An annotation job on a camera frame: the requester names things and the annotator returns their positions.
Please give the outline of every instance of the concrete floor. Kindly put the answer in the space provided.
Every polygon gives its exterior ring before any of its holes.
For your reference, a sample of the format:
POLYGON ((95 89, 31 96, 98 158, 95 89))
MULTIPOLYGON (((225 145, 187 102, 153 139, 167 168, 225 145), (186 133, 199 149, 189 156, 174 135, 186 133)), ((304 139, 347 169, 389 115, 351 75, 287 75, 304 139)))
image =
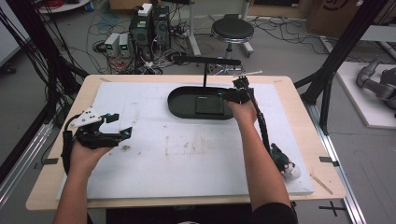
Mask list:
MULTIPOLYGON (((113 32, 122 32, 129 26, 128 12, 113 12, 106 7, 106 4, 94 12, 76 9, 57 14, 55 18, 66 43, 71 47, 73 57, 90 74, 102 72, 102 70, 98 71, 99 66, 106 68, 105 57, 92 51, 94 42, 106 40, 106 35, 99 35, 98 31, 106 33, 108 27, 102 27, 98 23, 118 24, 113 27, 113 32), (83 51, 88 51, 98 64, 95 61, 92 62, 83 51)), ((203 25, 197 34, 209 34, 208 28, 211 22, 210 17, 196 19, 196 27, 203 25)), ((298 21, 298 24, 301 24, 301 27, 288 25, 288 31, 292 34, 299 34, 300 37, 311 35, 306 32, 304 21, 298 21)), ((306 39, 305 44, 291 44, 273 37, 273 35, 280 36, 278 28, 270 30, 268 25, 263 25, 262 28, 266 31, 255 29, 254 37, 250 41, 255 52, 249 58, 239 48, 233 51, 233 57, 242 61, 247 72, 262 70, 265 75, 288 76, 293 81, 297 81, 316 72, 327 58, 324 47, 316 38, 306 39)), ((296 37, 296 35, 286 34, 285 30, 283 32, 285 37, 296 37)), ((202 56, 219 57, 225 52, 226 45, 214 37, 198 35, 197 41, 202 56)), ((191 53, 187 43, 182 44, 191 53)), ((385 62, 394 63, 382 49, 367 42, 359 43, 351 55, 354 58, 348 58, 349 61, 368 62, 375 55, 381 55, 385 62)), ((9 151, 14 148, 45 103, 44 84, 35 76, 31 69, 32 65, 23 53, 17 53, 10 62, 17 67, 17 73, 7 74, 2 71, 0 75, 0 103, 2 105, 0 107, 2 115, 0 118, 2 123, 0 162, 3 162, 9 151)), ((192 75, 203 72, 203 66, 196 67, 194 64, 163 69, 164 74, 192 75)), ((302 87, 298 91, 304 92, 305 89, 306 87, 302 87)), ((396 177, 391 174, 392 164, 396 161, 396 131, 366 128, 337 78, 333 82, 328 122, 332 143, 366 222, 396 223, 394 213, 396 177)), ((49 139, 53 139, 57 132, 59 131, 55 129, 49 139)), ((34 169, 34 165, 39 162, 41 154, 49 145, 50 140, 42 148, 31 168, 0 210, 0 223, 51 222, 54 211, 34 212, 26 210, 24 206, 40 172, 34 169)), ((333 205, 344 207, 341 201, 333 201, 333 205)), ((351 223, 346 211, 338 210, 335 214, 329 209, 319 209, 320 206, 330 206, 330 202, 297 202, 296 210, 300 223, 351 223)), ((90 213, 94 223, 106 222, 105 210, 94 209, 90 213)))

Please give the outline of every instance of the white board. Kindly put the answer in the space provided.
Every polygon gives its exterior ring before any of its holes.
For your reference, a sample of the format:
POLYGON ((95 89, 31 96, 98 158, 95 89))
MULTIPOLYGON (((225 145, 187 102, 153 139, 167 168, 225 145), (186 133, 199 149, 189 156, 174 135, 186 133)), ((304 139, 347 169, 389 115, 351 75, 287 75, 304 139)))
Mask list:
MULTIPOLYGON (((358 73, 366 65, 367 63, 343 63, 338 69, 338 77, 367 127, 396 129, 396 110, 387 107, 372 91, 356 84, 358 73)), ((371 80, 379 82, 382 72, 393 67, 395 65, 380 64, 371 80)))
MULTIPOLYGON (((248 195, 236 121, 175 117, 168 110, 167 96, 180 86, 196 84, 101 85, 93 107, 99 114, 120 113, 120 122, 103 124, 101 131, 117 133, 130 126, 133 131, 131 139, 99 161, 89 181, 88 198, 248 195)), ((232 84, 216 86, 231 88, 232 84)), ((310 177, 274 85, 250 86, 266 118, 270 143, 276 143, 301 167, 302 176, 287 183, 289 193, 312 193, 310 177)))

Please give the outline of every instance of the stool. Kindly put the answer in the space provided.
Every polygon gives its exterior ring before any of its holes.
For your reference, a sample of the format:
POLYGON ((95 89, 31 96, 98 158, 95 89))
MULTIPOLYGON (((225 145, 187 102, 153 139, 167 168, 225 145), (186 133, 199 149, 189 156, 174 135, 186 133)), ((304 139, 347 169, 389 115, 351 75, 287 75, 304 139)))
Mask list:
MULTIPOLYGON (((215 38, 228 43, 228 47, 224 56, 225 59, 231 59, 233 44, 243 44, 248 42, 251 37, 253 37, 253 33, 253 26, 247 21, 243 21, 238 18, 223 18, 215 21, 212 25, 212 35, 215 38)), ((230 71, 237 70, 235 67, 230 68, 230 65, 217 66, 221 67, 222 69, 216 74, 230 74, 230 71)))

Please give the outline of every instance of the cardboard box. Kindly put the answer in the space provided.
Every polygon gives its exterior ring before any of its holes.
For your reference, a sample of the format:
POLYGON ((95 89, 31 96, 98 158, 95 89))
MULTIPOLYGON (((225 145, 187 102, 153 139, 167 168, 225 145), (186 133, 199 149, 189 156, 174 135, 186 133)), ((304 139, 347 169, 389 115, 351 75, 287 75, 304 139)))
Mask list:
POLYGON ((151 3, 150 0, 110 0, 111 9, 132 9, 141 7, 144 3, 151 3))
POLYGON ((314 0, 306 29, 312 34, 340 37, 358 9, 356 1, 314 0))

